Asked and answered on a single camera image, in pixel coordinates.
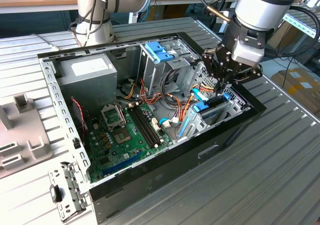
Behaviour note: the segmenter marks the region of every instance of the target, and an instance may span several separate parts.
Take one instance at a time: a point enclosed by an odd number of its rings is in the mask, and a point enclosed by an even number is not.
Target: ventilation slot
[[[193,128],[194,128],[194,125],[192,124],[192,125],[189,127],[189,129],[188,129],[188,131],[186,132],[186,134],[185,134],[186,137],[188,137],[189,133],[191,132],[191,130],[192,130]]]

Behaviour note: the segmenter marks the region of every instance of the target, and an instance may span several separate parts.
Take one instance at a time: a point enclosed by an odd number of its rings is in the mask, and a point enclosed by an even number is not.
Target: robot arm
[[[110,16],[112,13],[140,13],[149,7],[151,0],[77,0],[79,22],[75,36],[81,46],[112,42],[114,33]]]
[[[218,80],[216,92],[262,76],[259,62],[268,55],[265,44],[293,2],[239,0],[221,43],[202,54],[208,73]]]

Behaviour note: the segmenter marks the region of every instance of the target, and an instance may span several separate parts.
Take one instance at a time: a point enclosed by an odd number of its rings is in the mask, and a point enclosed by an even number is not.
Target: blue latch
[[[159,63],[174,59],[157,41],[147,42],[145,47]]]
[[[224,98],[225,98],[227,101],[230,100],[230,94],[229,94],[229,93],[225,92],[225,93],[223,94],[223,96],[224,96]]]
[[[192,91],[194,92],[194,95],[196,96],[196,98],[199,101],[208,101],[209,100],[209,98],[207,98],[206,96],[203,96],[197,88],[193,88]]]
[[[208,109],[209,106],[205,104],[204,101],[200,101],[200,102],[197,102],[195,105],[193,105],[193,109],[198,113],[198,112],[201,112],[203,110],[206,110]]]

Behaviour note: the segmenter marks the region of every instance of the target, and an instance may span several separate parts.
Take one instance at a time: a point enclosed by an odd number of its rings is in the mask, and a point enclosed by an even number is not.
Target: motherboard chip
[[[123,144],[124,142],[131,140],[131,136],[125,127],[115,130],[112,135],[117,144]]]
[[[101,159],[100,159],[101,165],[104,165],[104,164],[106,164],[106,163],[108,163],[108,162],[109,162],[109,158],[108,158],[108,157],[104,157],[104,158],[101,158]]]

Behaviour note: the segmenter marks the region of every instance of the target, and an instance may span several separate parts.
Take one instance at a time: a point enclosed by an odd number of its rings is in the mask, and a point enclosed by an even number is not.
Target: cardboard box
[[[281,70],[271,77],[282,86],[286,71]],[[289,69],[283,89],[307,110],[320,118],[320,82],[302,68]]]

